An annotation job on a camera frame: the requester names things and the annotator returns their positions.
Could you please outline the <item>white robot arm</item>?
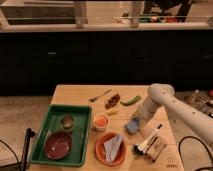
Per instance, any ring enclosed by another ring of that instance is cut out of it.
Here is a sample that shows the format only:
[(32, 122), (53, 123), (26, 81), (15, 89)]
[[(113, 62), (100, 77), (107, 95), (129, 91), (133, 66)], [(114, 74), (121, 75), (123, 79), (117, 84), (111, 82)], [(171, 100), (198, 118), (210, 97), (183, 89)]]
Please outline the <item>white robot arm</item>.
[(147, 97), (136, 109), (136, 116), (140, 118), (142, 125), (146, 125), (157, 110), (164, 106), (213, 149), (213, 119), (178, 100), (174, 94), (174, 88), (169, 84), (151, 84)]

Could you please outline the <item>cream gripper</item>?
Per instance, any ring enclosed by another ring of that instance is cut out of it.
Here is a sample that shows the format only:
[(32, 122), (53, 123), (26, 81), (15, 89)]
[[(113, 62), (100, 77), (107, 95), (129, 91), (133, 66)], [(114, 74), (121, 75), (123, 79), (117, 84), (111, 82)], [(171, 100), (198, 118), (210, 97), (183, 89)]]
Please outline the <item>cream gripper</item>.
[(160, 105), (151, 99), (145, 99), (136, 109), (136, 117), (139, 119), (139, 127), (143, 128), (154, 116)]

